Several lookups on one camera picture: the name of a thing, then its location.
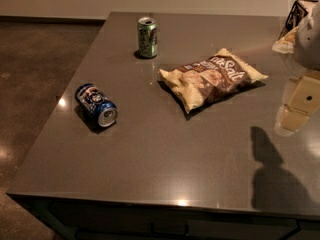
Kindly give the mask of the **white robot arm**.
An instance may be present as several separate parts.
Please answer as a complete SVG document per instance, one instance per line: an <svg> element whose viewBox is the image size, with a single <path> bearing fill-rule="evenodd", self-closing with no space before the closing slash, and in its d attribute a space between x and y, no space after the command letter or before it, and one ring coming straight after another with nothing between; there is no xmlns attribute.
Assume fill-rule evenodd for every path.
<svg viewBox="0 0 320 240"><path fill-rule="evenodd" d="M296 0L279 39L272 46L290 72L274 129L298 132L320 108L320 1Z"/></svg>

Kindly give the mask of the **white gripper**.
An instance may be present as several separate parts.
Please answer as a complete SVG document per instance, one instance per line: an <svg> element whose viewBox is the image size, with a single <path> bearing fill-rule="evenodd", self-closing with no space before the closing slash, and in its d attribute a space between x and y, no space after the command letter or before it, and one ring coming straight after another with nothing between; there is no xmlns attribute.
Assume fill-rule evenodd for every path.
<svg viewBox="0 0 320 240"><path fill-rule="evenodd" d="M309 120L308 115L312 115L320 108L319 71L307 72L298 79L288 106L279 107L274 125L274 131L284 137L298 132Z"/></svg>

